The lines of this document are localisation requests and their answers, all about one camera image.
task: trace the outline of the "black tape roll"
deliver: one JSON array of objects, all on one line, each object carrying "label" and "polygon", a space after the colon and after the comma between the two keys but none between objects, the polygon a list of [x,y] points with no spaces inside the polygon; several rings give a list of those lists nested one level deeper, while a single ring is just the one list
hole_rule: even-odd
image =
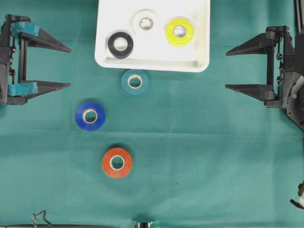
[{"label": "black tape roll", "polygon": [[[114,42],[117,38],[125,38],[128,42],[128,46],[125,50],[119,51],[114,47]],[[127,58],[133,51],[133,39],[132,37],[125,32],[116,32],[114,33],[108,41],[108,48],[112,55],[116,58]]]}]

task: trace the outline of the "blue tape roll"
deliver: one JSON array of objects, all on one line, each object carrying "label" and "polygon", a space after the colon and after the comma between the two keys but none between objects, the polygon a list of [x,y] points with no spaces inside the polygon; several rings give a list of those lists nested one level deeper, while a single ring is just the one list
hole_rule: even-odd
[{"label": "blue tape roll", "polygon": [[[85,112],[92,111],[97,114],[97,118],[94,122],[88,123],[85,121]],[[75,114],[75,121],[78,126],[86,131],[97,131],[105,123],[105,111],[104,108],[95,102],[86,102],[80,105]]]},{"label": "blue tape roll", "polygon": [[[138,78],[140,80],[141,84],[139,87],[134,88],[130,85],[132,78]],[[143,94],[148,89],[149,78],[142,70],[128,70],[122,77],[122,87],[126,93],[137,96]]]}]

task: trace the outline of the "white tape roll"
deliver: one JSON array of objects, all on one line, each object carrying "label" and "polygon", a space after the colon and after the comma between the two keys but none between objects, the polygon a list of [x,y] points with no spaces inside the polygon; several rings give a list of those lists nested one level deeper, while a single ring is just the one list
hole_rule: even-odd
[{"label": "white tape roll", "polygon": [[151,10],[142,10],[132,19],[132,28],[136,35],[148,35],[159,31],[159,17]]}]

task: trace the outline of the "tape roll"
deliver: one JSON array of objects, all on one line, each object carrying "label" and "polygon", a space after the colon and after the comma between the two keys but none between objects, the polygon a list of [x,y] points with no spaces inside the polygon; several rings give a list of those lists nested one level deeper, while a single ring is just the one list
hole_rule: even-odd
[{"label": "tape roll", "polygon": [[[126,47],[117,49],[115,43],[119,40],[126,42]],[[133,39],[132,37],[125,32],[116,32],[108,40],[108,48],[112,55],[116,58],[127,58],[133,51]]]},{"label": "tape roll", "polygon": [[[87,121],[86,115],[90,112],[95,114],[95,119]],[[80,128],[86,131],[97,131],[105,123],[104,108],[95,102],[83,103],[76,110],[75,121]]]},{"label": "tape roll", "polygon": [[[123,160],[121,168],[117,169],[113,166],[114,158],[120,157]],[[129,174],[133,166],[131,155],[123,148],[112,148],[105,153],[102,160],[103,171],[112,178],[123,178]]]},{"label": "tape roll", "polygon": [[132,28],[137,35],[150,35],[158,31],[159,26],[159,17],[151,10],[139,11],[132,19]]},{"label": "tape roll", "polygon": [[[132,79],[135,78],[137,78],[140,82],[137,87],[132,86]],[[137,96],[143,94],[148,89],[149,78],[142,70],[128,70],[122,77],[122,87],[126,93]]]},{"label": "tape roll", "polygon": [[193,26],[185,18],[175,18],[166,27],[167,41],[181,48],[191,42],[194,36]]}]

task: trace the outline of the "teal tape roll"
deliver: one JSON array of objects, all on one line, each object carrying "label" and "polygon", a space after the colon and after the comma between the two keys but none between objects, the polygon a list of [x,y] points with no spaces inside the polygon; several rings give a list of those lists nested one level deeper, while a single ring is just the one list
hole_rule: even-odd
[{"label": "teal tape roll", "polygon": [[26,94],[37,94],[38,85],[37,82],[28,82],[9,85],[9,95],[10,96],[19,96]]},{"label": "teal tape roll", "polygon": [[[137,87],[132,86],[132,80],[137,79],[140,83]],[[149,87],[149,78],[142,70],[128,70],[122,77],[122,87],[130,95],[143,94]]]}]

